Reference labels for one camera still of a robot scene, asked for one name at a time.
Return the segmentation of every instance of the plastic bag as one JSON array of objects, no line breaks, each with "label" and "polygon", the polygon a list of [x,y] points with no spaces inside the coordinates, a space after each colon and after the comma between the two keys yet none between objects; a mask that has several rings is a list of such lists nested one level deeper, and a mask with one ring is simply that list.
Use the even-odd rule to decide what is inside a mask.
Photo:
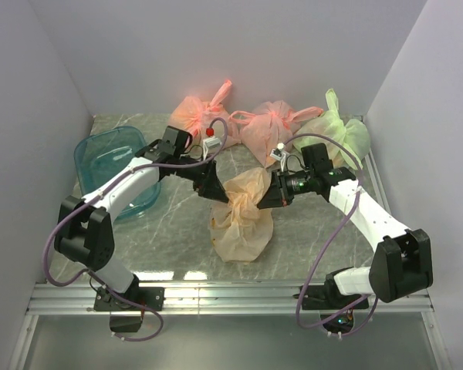
[{"label": "plastic bag", "polygon": [[267,171],[258,167],[223,184],[229,202],[213,204],[209,230],[213,247],[224,262],[253,261],[271,240],[271,209],[256,206],[270,183]]},{"label": "plastic bag", "polygon": [[[228,112],[221,104],[231,88],[232,81],[227,79],[210,102],[203,102],[197,96],[185,97],[184,101],[171,114],[168,125],[191,133],[195,145],[201,142],[202,137],[206,137],[205,130],[209,127],[211,121],[214,118],[221,117],[227,122],[228,126],[225,148],[240,143],[238,128],[235,123],[229,121]],[[216,123],[213,128],[215,129],[215,136],[223,140],[223,126]]]},{"label": "plastic bag", "polygon": [[321,114],[323,110],[316,106],[295,112],[283,101],[263,103],[253,113],[233,112],[230,121],[243,125],[240,129],[240,140],[264,166],[271,166],[275,160],[269,156],[279,143],[287,139],[300,128],[300,123]]},{"label": "plastic bag", "polygon": [[[338,97],[333,89],[326,92],[326,101],[329,108],[321,117],[315,118],[306,123],[297,134],[301,133],[319,133],[335,140],[343,145],[345,149],[351,152],[358,160],[362,167],[361,160],[369,153],[370,136],[367,128],[358,119],[351,119],[348,123],[343,123],[338,113]],[[327,142],[318,137],[308,136],[293,140],[293,146],[300,151],[303,146],[316,143],[325,143],[328,155],[333,161],[335,167],[340,167],[344,163],[353,169],[357,166],[338,146]]]}]

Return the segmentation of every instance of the gray wall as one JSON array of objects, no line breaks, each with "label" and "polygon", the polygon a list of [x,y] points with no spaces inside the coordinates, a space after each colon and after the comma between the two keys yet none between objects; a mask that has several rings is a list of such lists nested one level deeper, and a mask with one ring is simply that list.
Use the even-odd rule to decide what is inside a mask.
[{"label": "gray wall", "polygon": [[0,369],[5,368],[90,116],[26,0],[0,0]]},{"label": "gray wall", "polygon": [[431,299],[463,369],[463,0],[425,5],[367,122],[391,210],[431,235]]},{"label": "gray wall", "polygon": [[169,113],[229,77],[268,99],[367,113],[425,0],[30,0],[91,113]]}]

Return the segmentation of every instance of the teal plastic container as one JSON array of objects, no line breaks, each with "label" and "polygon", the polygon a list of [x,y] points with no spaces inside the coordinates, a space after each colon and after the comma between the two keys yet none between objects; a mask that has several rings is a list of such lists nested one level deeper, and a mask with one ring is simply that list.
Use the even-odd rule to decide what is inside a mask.
[{"label": "teal plastic container", "polygon": [[[117,175],[144,146],[144,136],[132,126],[117,127],[81,141],[74,150],[74,160],[82,194],[93,192]],[[161,184],[154,184],[136,197],[117,219],[151,207],[160,192]]]}]

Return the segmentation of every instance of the gray floor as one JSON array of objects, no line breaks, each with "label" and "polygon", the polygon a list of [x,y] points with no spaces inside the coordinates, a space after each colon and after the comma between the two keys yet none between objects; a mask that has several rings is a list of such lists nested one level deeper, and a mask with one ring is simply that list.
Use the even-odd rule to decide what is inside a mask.
[{"label": "gray floor", "polygon": [[[165,321],[165,329],[155,339],[123,343],[110,337],[106,316],[42,316],[25,368],[437,368],[420,314],[375,314],[366,328],[342,341],[319,330],[301,329],[291,316],[167,316]],[[140,335],[154,330],[154,325],[152,319],[145,320]]]},{"label": "gray floor", "polygon": [[[97,116],[92,133],[115,126],[135,126],[151,142],[161,137],[167,118],[164,114]],[[259,166],[242,145],[225,150],[217,161],[222,182]],[[375,197],[367,166],[364,169],[364,187]],[[74,194],[79,195],[78,186]],[[199,198],[189,181],[177,177],[163,179],[161,195],[152,208],[115,222],[115,255],[144,280],[301,279],[342,218],[322,197],[304,194],[291,206],[273,210],[274,233],[256,261],[225,263],[211,246],[210,207],[211,201]],[[370,245],[348,224],[325,254],[316,276],[321,278],[342,267],[367,266],[371,258]],[[63,256],[54,257],[52,272],[60,280],[77,270],[79,267]]]}]

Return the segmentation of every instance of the gray marble surface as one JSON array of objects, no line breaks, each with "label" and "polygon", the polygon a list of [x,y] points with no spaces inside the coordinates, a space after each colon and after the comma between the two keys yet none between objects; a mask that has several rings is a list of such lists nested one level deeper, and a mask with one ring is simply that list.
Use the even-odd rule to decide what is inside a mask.
[{"label": "gray marble surface", "polygon": [[[97,116],[92,134],[117,126],[138,128],[149,143],[161,138],[167,114]],[[259,166],[243,145],[220,153],[218,176],[222,182]],[[367,192],[375,197],[364,163]],[[292,280],[303,279],[317,253],[343,215],[315,194],[298,196],[289,207],[272,211],[272,239],[256,261],[223,262],[211,246],[208,218],[211,201],[199,198],[189,181],[170,176],[162,180],[161,194],[152,208],[116,220],[113,232],[115,255],[144,280]],[[74,195],[79,196],[77,184]],[[348,223],[321,260],[316,277],[348,266],[367,266],[370,245]],[[71,277],[79,266],[56,254],[52,272],[60,280]]]}]

